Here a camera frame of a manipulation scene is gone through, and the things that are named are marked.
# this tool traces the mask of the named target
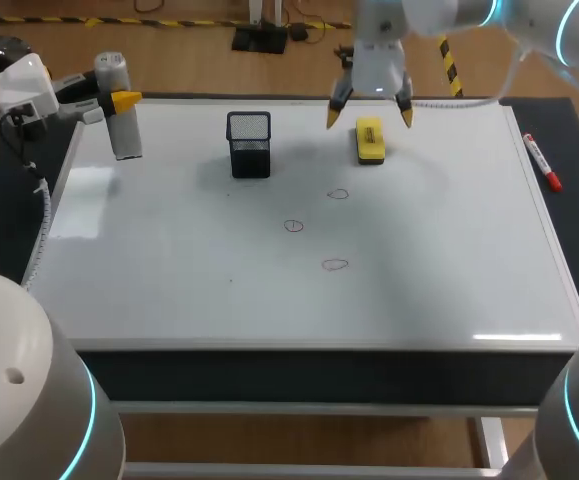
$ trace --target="black mat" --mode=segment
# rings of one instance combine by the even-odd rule
[[[579,119],[569,99],[505,103],[513,106],[521,131],[534,136],[563,183],[563,192],[554,194],[539,176],[579,293]],[[29,149],[52,187],[73,128],[73,123],[52,122],[51,136]],[[16,282],[22,279],[42,217],[42,202],[31,195],[33,188],[34,182],[0,145],[0,274]],[[538,405],[569,358],[566,354],[350,351],[80,353],[112,400],[483,406]]]

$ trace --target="wooden floor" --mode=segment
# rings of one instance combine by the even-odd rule
[[[140,0],[147,8],[157,0]],[[243,0],[166,0],[146,18],[246,20]],[[289,1],[291,21],[301,16]],[[302,9],[329,21],[352,18],[350,0],[302,0]],[[0,12],[28,16],[132,17],[130,0],[0,0]],[[271,12],[266,9],[269,18]],[[312,39],[322,32],[312,32]],[[328,30],[315,45],[289,43],[284,55],[230,50],[228,28],[153,28],[99,25],[0,25],[0,34],[27,40],[55,77],[90,70],[103,50],[122,51],[136,89],[155,92],[211,92],[327,95],[340,74],[332,51],[352,33]],[[506,36],[482,29],[450,37],[466,95],[496,94],[514,49]],[[434,39],[405,41],[408,69],[417,95],[449,95]],[[579,114],[579,95],[530,57],[514,82],[514,96],[570,96]],[[511,450],[532,427],[531,419],[507,420]],[[466,419],[350,417],[126,416],[128,459],[133,461],[314,463],[352,465],[478,465]]]

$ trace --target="drawn circle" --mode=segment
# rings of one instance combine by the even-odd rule
[[[301,232],[305,228],[304,224],[298,220],[286,220],[285,230],[291,233]]]
[[[333,198],[334,200],[344,200],[345,198],[349,198],[349,192],[344,188],[336,188],[335,190],[329,192],[327,196],[329,198]]]
[[[322,262],[322,268],[327,270],[328,272],[335,272],[336,270],[342,270],[343,268],[347,268],[349,266],[349,262],[347,260],[342,260],[340,258],[332,258],[331,260],[325,260]]]

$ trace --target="glowing blue ring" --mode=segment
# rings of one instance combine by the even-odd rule
[[[567,409],[567,417],[569,418],[571,429],[573,430],[573,433],[579,442],[578,425],[576,425],[576,421],[573,419],[573,413],[571,413],[571,405],[569,405],[569,370],[567,370],[567,374],[565,375],[565,408]]]
[[[574,9],[578,6],[579,0],[573,0],[569,8],[565,12],[562,20],[560,20],[560,26],[558,27],[558,35],[556,35],[556,53],[558,54],[558,58],[562,62],[563,65],[569,66],[569,64],[565,61],[565,57],[562,56],[562,36],[565,32],[565,27],[567,26],[567,21],[569,17],[573,13]]]
[[[491,20],[491,18],[493,17],[493,14],[496,12],[496,8],[498,8],[498,1],[499,0],[492,0],[491,10],[489,10],[489,15],[487,15],[487,18],[485,18],[485,21],[480,24],[481,27],[484,27],[486,24],[488,24],[489,21]]]
[[[96,387],[93,384],[93,377],[91,376],[91,372],[84,363],[82,365],[85,367],[85,371],[89,376],[89,388],[91,389],[91,412],[89,413],[89,425],[87,425],[87,431],[85,432],[85,436],[82,439],[80,448],[76,452],[76,455],[73,457],[73,460],[71,460],[71,463],[65,470],[65,473],[63,473],[58,480],[67,480],[69,475],[71,475],[71,472],[73,472],[74,468],[76,468],[76,465],[78,465],[80,457],[82,457],[82,454],[84,453],[85,448],[87,447],[87,443],[89,443],[91,431],[93,430],[93,421],[96,418]]]

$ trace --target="white cylinder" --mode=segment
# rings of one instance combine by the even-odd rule
[[[80,357],[0,277],[0,480],[117,480],[124,455],[120,419]]]
[[[506,0],[502,23],[528,49],[579,69],[579,0]]]
[[[540,405],[536,427],[505,465],[503,479],[579,479],[579,350]]]

